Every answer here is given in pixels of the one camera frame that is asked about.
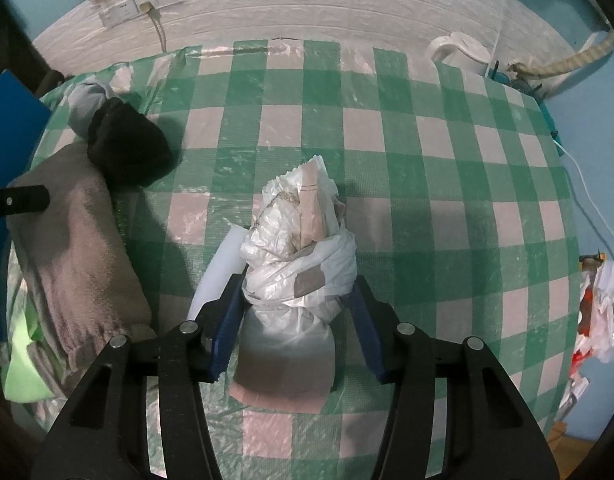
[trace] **hanging plastic bag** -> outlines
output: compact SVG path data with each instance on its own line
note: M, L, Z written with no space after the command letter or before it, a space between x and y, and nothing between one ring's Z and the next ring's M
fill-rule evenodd
M603 363L614 360L614 262L611 260L605 261L596 273L588 336L578 334L574 352L574 355L578 352L581 356L593 355Z
M571 412L588 386L589 380L586 377L583 377L577 372L571 375L567 381L565 393L558 406L555 420L563 420Z
M318 413L334 377L329 323L356 279L356 242L321 156L271 180L262 195L241 247L252 307L230 394L261 408Z

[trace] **table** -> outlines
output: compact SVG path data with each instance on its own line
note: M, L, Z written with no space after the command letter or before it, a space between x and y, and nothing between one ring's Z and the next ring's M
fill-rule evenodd
M34 163L74 140L64 95L85 76L44 98L54 112ZM159 332L183 319L228 222L250 225L263 185L319 154L375 296L429 335L483 338L549 430L578 321L578 245L533 98L403 52L320 41L193 46L97 76L178 158L152 186L113 196ZM225 478L369 478L392 389L365 367L346 313L332 330L337 377L320 415L229 397L235 355L201 386ZM439 381L429 472L442 464L445 393ZM156 438L162 473L160 452Z

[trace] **black handle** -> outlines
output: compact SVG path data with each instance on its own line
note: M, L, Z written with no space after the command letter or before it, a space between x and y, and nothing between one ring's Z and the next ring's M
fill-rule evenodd
M45 186L21 186L0 189L0 217L18 213L36 213L49 206Z

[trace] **blue gripper pad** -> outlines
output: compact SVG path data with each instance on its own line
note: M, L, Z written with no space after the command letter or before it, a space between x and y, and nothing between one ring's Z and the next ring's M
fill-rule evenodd
M209 376L214 381L218 379L229 364L229 358L236 343L236 336L241 327L242 316L245 311L245 298L242 295L242 274L233 274L225 287L225 292L231 291L231 296L220 297L219 302L228 301L228 306L224 310L222 318L213 332L211 340L212 358L209 365Z
M354 320L354 328L356 329L356 334L358 335L358 340L363 350L365 363L376 376L376 379L382 383L387 378L384 359L385 348L383 346L381 334L372 319L372 314L361 292L359 280L365 281L362 276L358 276L351 293L343 298L343 303L349 308L351 317Z

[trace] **gray towel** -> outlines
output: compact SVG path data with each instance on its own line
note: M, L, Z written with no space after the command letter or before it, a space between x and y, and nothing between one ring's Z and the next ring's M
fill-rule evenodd
M86 140L96 110L115 95L110 85L95 77L85 79L76 85L67 96L69 105L67 124L76 135Z
M36 184L49 191L47 210L9 216L7 225L46 340L28 354L53 393L67 396L112 336L155 334L87 145L65 146L10 185Z

